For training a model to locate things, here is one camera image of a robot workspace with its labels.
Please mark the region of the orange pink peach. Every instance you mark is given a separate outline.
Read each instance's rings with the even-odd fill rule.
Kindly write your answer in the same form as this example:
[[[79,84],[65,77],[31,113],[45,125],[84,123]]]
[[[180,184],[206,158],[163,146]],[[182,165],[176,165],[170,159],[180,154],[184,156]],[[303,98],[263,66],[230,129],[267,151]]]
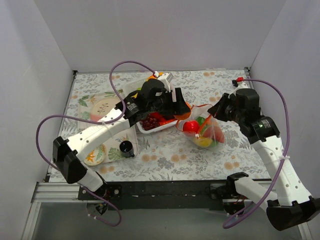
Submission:
[[[224,133],[222,132],[221,128],[216,125],[208,127],[204,131],[203,136],[205,138],[210,138],[222,144],[225,142]]]

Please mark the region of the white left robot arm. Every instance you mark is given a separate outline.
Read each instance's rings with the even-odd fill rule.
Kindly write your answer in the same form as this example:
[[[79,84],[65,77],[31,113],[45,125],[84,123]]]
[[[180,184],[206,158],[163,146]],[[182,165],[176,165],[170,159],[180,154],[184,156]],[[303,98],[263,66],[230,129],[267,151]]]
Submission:
[[[167,90],[161,80],[151,78],[143,83],[140,90],[129,93],[118,102],[98,124],[67,139],[57,137],[53,141],[54,164],[67,183],[83,186],[95,200],[106,198],[109,192],[107,183],[99,173],[84,164],[84,159],[94,148],[154,112],[186,119],[191,108],[185,102],[181,88]]]

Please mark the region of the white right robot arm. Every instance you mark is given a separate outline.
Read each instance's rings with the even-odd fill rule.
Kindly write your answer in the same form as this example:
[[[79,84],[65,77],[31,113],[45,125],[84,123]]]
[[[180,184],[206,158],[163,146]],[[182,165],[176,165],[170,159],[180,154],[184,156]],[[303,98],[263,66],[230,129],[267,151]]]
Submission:
[[[262,159],[271,177],[268,189],[263,188],[245,172],[227,177],[227,195],[241,195],[262,208],[269,222],[278,231],[306,223],[320,213],[320,200],[305,188],[283,147],[280,131],[274,120],[261,113],[260,97],[251,88],[237,88],[224,93],[208,110],[217,120],[238,124],[241,133]]]

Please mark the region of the clear zip top bag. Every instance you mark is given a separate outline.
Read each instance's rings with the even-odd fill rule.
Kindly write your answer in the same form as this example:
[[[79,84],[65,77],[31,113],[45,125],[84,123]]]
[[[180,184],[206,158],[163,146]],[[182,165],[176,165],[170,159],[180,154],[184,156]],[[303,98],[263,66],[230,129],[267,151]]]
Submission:
[[[213,106],[212,104],[192,105],[191,106],[191,114],[190,114],[189,118],[187,118],[185,120],[177,120],[176,125],[175,125],[176,129],[178,131],[180,131],[181,133],[183,133],[187,139],[189,139],[191,142],[193,142],[194,138],[204,137],[203,133],[208,127],[211,127],[211,126],[220,127],[218,121],[211,114],[208,113],[208,109],[211,108],[212,106]],[[200,126],[200,128],[197,132],[183,131],[183,125],[186,121],[196,120],[196,118],[199,116],[204,117],[205,122]],[[213,140],[210,147],[203,147],[203,148],[215,147],[218,144],[222,144],[222,143]]]

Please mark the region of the green bell pepper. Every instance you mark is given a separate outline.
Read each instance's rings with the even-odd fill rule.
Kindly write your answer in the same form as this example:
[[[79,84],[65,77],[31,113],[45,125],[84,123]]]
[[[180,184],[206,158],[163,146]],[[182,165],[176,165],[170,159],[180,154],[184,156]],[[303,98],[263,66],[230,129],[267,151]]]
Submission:
[[[201,126],[206,121],[206,118],[202,116],[198,116],[195,120],[197,121],[199,126]]]

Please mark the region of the yellow lemon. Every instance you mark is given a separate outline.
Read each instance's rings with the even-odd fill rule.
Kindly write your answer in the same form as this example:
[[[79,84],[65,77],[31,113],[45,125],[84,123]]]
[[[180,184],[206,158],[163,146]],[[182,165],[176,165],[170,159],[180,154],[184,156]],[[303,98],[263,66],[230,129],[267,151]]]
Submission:
[[[193,142],[199,147],[208,148],[213,143],[213,140],[210,137],[200,136],[200,137],[195,137],[193,139]]]

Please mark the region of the red apple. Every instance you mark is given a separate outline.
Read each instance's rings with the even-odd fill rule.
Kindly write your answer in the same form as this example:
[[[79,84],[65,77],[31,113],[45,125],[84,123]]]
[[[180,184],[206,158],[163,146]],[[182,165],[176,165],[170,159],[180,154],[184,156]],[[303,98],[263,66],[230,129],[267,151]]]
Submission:
[[[183,124],[182,130],[184,132],[196,133],[200,128],[200,124],[196,120],[189,120]]]

